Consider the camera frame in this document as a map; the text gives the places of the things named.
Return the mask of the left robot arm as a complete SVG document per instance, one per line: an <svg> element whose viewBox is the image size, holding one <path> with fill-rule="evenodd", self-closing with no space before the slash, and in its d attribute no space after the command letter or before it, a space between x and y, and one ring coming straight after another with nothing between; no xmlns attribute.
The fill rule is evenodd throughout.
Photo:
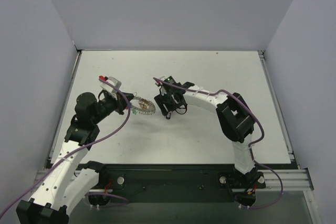
<svg viewBox="0 0 336 224"><path fill-rule="evenodd" d="M20 223L68 223L69 216L93 187L106 185L108 175L103 163L89 161L77 178L73 178L81 160L87 155L100 132L98 124L112 112L123 114L131 107L132 93L114 95L102 90L102 100L85 92L76 99L76 114L71 119L59 155L45 179L28 201L16 208Z"/></svg>

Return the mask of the metal keyring disc with rings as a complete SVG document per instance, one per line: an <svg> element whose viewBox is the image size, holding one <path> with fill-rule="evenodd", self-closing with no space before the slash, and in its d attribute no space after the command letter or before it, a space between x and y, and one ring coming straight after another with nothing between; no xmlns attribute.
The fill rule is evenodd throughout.
<svg viewBox="0 0 336 224"><path fill-rule="evenodd" d="M131 100L131 112L134 115L154 115L156 113L156 107L152 101L138 96L136 92L133 95L134 97Z"/></svg>

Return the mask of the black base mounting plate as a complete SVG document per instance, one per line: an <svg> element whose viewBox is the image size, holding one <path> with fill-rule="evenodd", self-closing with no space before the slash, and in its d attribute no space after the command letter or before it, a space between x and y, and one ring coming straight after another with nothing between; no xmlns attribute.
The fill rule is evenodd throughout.
<svg viewBox="0 0 336 224"><path fill-rule="evenodd" d="M253 169L240 174L224 164L80 164L101 172L84 202L93 207L128 203L222 203L242 199L254 203L256 189L266 187L264 175Z"/></svg>

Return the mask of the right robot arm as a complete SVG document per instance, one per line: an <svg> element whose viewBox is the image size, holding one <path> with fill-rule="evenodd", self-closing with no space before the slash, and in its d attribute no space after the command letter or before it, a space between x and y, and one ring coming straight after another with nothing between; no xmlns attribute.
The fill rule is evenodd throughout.
<svg viewBox="0 0 336 224"><path fill-rule="evenodd" d="M159 87L159 94L154 100L166 119L170 119L172 112L186 112L189 105L215 113L223 134L232 142L234 171L240 176L241 182L253 190L258 184L265 182L261 173L257 172L251 153L252 135L257 120L251 115L240 94L227 94L224 91L211 93L191 82L176 82L171 76L154 80Z"/></svg>

